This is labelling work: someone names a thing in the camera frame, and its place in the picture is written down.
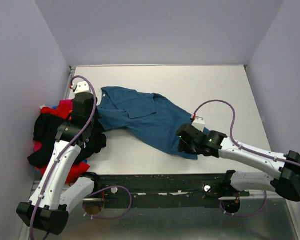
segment white tabletop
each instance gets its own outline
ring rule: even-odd
[[[101,88],[108,86],[158,93],[189,113],[208,100],[228,101],[237,113],[234,138],[270,150],[243,66],[89,66],[77,67],[75,75],[84,76],[91,81],[97,93],[98,104],[102,100]],[[205,119],[208,129],[229,135],[232,111],[228,106],[210,103],[197,115]],[[126,129],[111,130],[105,134],[107,147],[88,160],[89,172],[99,175],[258,171],[227,159],[199,156],[198,160],[189,160],[168,155],[138,140]]]

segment pile of clothes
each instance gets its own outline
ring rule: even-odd
[[[95,120],[91,137],[74,161],[67,183],[75,181],[89,169],[83,161],[97,154],[107,145],[104,131],[125,128],[144,143],[167,154],[185,159],[198,159],[197,155],[178,152],[180,126],[191,123],[191,114],[157,93],[141,93],[123,87],[103,87],[102,101],[98,106],[100,119]],[[58,127],[71,121],[72,100],[60,101],[57,108],[44,107],[35,122],[34,153],[28,157],[31,165],[43,175],[51,159]]]

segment black garment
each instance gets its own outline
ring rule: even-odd
[[[66,120],[52,114],[41,114],[35,122],[33,131],[33,140],[42,143],[42,147],[35,153],[28,156],[28,161],[31,165],[41,168],[48,165],[56,142],[58,127]],[[99,153],[102,148],[107,145],[107,138],[102,125],[95,120],[89,142],[86,148],[82,148],[80,154],[74,161],[74,164],[79,164],[83,160],[89,158],[93,153]]]

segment blue garment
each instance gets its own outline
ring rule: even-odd
[[[104,129],[128,128],[144,143],[171,155],[198,159],[178,152],[177,130],[191,123],[191,114],[156,93],[140,93],[123,87],[103,87],[98,112]]]

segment gray wall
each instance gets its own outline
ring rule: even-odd
[[[36,0],[70,65],[248,64],[283,0]]]
[[[29,199],[33,126],[63,97],[68,65],[33,0],[0,0],[0,240],[16,240]]]
[[[300,0],[284,2],[247,74],[272,149],[300,153]]]

